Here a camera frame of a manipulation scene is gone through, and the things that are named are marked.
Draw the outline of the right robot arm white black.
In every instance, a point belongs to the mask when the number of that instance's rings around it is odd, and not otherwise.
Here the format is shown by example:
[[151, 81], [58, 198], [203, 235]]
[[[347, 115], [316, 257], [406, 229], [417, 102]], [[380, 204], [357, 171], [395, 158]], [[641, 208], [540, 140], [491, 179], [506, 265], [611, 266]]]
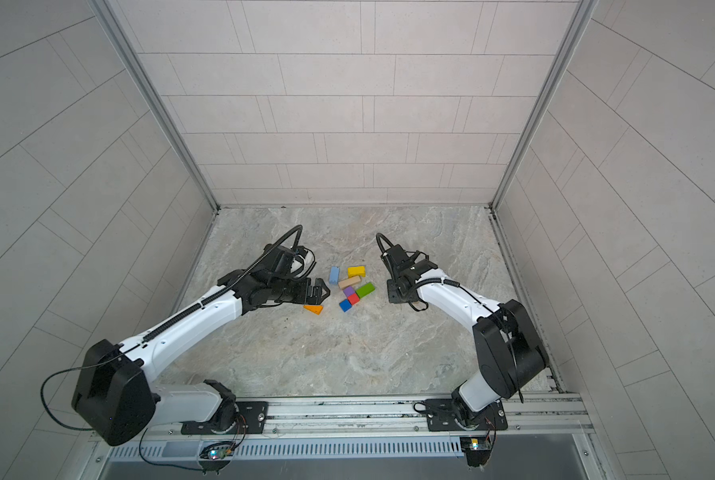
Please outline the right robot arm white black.
[[473, 334], [477, 372], [449, 400], [417, 402], [431, 431], [507, 429], [503, 400], [517, 395], [549, 365], [549, 355], [525, 306], [479, 295], [445, 274], [429, 255], [411, 252], [379, 234], [381, 261], [389, 271], [387, 296], [415, 312], [435, 307]]

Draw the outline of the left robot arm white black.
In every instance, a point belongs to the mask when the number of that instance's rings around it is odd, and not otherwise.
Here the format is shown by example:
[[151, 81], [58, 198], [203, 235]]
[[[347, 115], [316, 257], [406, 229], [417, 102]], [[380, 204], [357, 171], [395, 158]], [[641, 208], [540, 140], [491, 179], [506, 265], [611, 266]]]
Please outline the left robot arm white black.
[[227, 433], [240, 424], [237, 397], [216, 380], [159, 387], [164, 370], [209, 334], [256, 310], [320, 305], [330, 295], [310, 274], [316, 256], [303, 245], [267, 245], [265, 258], [222, 277], [189, 307], [120, 343], [101, 340], [86, 353], [71, 404], [109, 446], [155, 424], [181, 423], [196, 433]]

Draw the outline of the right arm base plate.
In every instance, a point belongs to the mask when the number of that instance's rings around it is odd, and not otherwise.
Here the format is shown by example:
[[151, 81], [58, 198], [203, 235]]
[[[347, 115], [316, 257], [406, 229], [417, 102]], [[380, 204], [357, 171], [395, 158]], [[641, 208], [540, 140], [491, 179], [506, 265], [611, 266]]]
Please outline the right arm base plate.
[[427, 419], [427, 428], [431, 432], [487, 432], [509, 428], [501, 400], [489, 404], [481, 411], [471, 412], [459, 399], [433, 398], [415, 402], [413, 410]]

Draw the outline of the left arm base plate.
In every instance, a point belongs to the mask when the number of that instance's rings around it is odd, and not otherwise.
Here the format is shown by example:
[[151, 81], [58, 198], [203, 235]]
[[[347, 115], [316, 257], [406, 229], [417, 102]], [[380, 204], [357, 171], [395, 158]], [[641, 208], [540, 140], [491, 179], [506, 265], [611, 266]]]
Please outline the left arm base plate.
[[224, 401], [206, 421], [188, 421], [182, 435], [242, 435], [264, 431], [269, 403], [263, 401]]

